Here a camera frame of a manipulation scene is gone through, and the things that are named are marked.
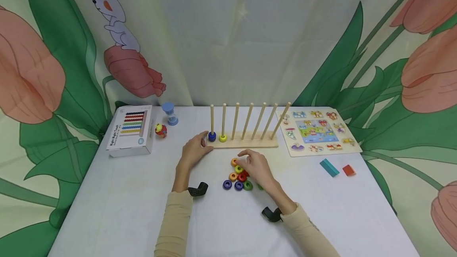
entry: beige sleeve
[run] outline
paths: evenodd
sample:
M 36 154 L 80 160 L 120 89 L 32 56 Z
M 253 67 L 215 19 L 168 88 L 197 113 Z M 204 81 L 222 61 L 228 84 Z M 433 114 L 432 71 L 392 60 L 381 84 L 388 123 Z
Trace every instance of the beige sleeve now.
M 184 257 L 193 197 L 189 191 L 171 192 L 163 215 L 154 257 Z
M 281 215 L 281 218 L 286 229 L 307 257 L 340 257 L 300 204 L 297 204 L 297 209 L 290 215 Z

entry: curtain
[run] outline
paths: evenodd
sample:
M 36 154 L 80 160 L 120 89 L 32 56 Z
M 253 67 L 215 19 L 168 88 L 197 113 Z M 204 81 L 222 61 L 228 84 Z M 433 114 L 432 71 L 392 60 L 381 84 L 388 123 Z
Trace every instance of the curtain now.
M 292 101 L 336 108 L 421 256 L 457 256 L 456 24 L 456 0 L 0 0 L 0 251 L 46 256 L 116 107 Z

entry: hand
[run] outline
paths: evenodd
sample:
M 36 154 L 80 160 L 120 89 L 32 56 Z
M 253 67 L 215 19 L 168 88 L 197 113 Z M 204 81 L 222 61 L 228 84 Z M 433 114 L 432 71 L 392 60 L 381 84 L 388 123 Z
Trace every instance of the hand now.
M 246 160 L 240 159 L 236 163 L 245 169 L 262 188 L 267 190 L 268 187 L 271 187 L 276 182 L 271 173 L 270 166 L 268 166 L 267 159 L 261 153 L 252 151 L 251 149 L 246 149 L 238 153 L 238 157 L 244 155 L 248 155 Z
M 182 155 L 177 168 L 190 171 L 205 154 L 213 151 L 213 146 L 206 146 L 204 138 L 207 135 L 208 131 L 203 131 L 187 141 L 182 148 Z

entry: pink tulip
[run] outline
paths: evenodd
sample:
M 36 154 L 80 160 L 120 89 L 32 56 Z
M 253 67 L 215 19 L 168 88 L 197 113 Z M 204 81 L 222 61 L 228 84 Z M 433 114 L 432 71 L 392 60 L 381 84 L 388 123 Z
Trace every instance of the pink tulip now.
M 403 68 L 406 109 L 430 113 L 457 104 L 457 26 L 418 47 Z
M 105 51 L 105 65 L 114 79 L 140 98 L 153 94 L 159 97 L 165 91 L 162 74 L 148 68 L 147 61 L 135 50 L 110 47 Z
M 20 122 L 52 117 L 65 73 L 41 37 L 21 17 L 0 8 L 0 108 Z
M 457 181 L 438 192 L 431 203 L 431 218 L 443 238 L 457 251 Z
M 408 0 L 390 26 L 427 34 L 457 12 L 457 0 Z

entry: white table surface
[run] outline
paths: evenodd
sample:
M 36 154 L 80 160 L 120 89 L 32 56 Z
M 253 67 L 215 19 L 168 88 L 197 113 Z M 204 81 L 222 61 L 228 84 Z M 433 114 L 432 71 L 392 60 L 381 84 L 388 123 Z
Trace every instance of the white table surface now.
M 238 130 L 247 109 L 240 107 Z M 248 130 L 255 127 L 259 112 L 260 107 L 253 109 Z M 259 129 L 270 112 L 267 107 Z M 178 125 L 168 127 L 164 140 L 154 138 L 150 155 L 109 157 L 105 136 L 48 256 L 153 256 L 181 148 L 210 127 L 209 107 L 176 107 L 175 113 Z M 214 113 L 219 135 L 222 107 Z M 166 115 L 154 107 L 153 118 L 165 123 Z M 228 107 L 228 133 L 233 118 L 234 107 Z M 286 193 L 301 203 L 342 257 L 419 256 L 360 154 L 291 158 L 282 133 L 277 137 L 279 148 L 259 151 Z M 302 256 L 282 223 L 269 223 L 261 215 L 265 206 L 277 207 L 264 191 L 223 190 L 233 171 L 230 161 L 239 151 L 214 150 L 193 169 L 190 186 L 204 181 L 209 187 L 206 195 L 194 199 L 186 256 Z M 319 165 L 324 158 L 340 170 L 335 178 Z M 347 177 L 342 171 L 346 164 L 357 175 Z

